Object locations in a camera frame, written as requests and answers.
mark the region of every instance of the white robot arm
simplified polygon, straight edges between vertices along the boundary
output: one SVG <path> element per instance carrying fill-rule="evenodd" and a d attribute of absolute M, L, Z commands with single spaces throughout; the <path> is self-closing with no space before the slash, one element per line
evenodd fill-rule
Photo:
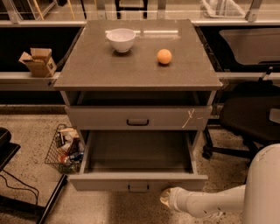
<path fill-rule="evenodd" d="M 201 218 L 219 212 L 243 212 L 242 224 L 278 224 L 280 143 L 262 149 L 253 159 L 246 185 L 223 192 L 189 192 L 168 188 L 161 201 L 170 209 Z"/>

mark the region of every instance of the open drawer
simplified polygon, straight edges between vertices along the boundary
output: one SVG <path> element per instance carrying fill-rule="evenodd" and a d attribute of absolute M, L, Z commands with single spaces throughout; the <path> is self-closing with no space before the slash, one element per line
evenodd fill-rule
<path fill-rule="evenodd" d="M 203 130 L 212 106 L 66 107 L 79 130 Z"/>
<path fill-rule="evenodd" d="M 193 150 L 187 145 L 184 131 L 91 131 L 80 174 L 69 179 L 78 191 L 201 190 L 207 176 L 193 169 Z"/>

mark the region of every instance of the cable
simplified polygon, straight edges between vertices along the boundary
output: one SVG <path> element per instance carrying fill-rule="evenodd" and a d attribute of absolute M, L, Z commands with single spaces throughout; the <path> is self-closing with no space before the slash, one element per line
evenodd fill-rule
<path fill-rule="evenodd" d="M 17 180 L 18 182 L 20 182 L 21 184 L 23 184 L 24 186 L 28 186 L 31 189 L 35 190 L 37 193 L 35 193 L 33 190 L 31 189 L 26 189 L 26 188 L 20 188 L 20 187 L 13 187 L 13 186 L 9 186 L 8 185 L 8 181 L 6 179 L 6 177 L 4 177 L 3 175 L 0 175 L 0 177 L 2 177 L 5 180 L 5 184 L 7 187 L 9 187 L 10 189 L 14 189 L 14 190 L 24 190 L 24 191 L 29 191 L 32 192 L 35 195 L 36 198 L 36 206 L 38 205 L 38 199 L 39 199 L 39 190 L 33 186 L 27 185 L 26 183 L 24 183 L 22 180 L 20 180 L 19 178 L 16 178 L 14 175 L 10 174 L 9 172 L 2 170 L 3 172 L 5 172 L 6 174 L 8 174 L 9 176 L 11 176 L 12 178 L 14 178 L 15 180 Z"/>

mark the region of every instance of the open cardboard box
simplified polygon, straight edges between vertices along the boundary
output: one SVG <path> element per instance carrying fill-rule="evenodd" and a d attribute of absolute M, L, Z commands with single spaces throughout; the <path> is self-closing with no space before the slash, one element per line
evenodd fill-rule
<path fill-rule="evenodd" d="M 23 52 L 19 61 L 25 64 L 35 77 L 52 77 L 57 68 L 52 49 L 31 48 L 31 55 Z"/>

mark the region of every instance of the white bowl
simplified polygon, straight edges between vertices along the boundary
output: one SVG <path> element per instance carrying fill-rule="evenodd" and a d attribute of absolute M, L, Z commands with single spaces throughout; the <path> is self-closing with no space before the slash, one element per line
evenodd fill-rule
<path fill-rule="evenodd" d="M 106 36 L 116 51 L 125 53 L 133 46 L 136 34 L 130 29 L 120 28 L 108 32 Z"/>

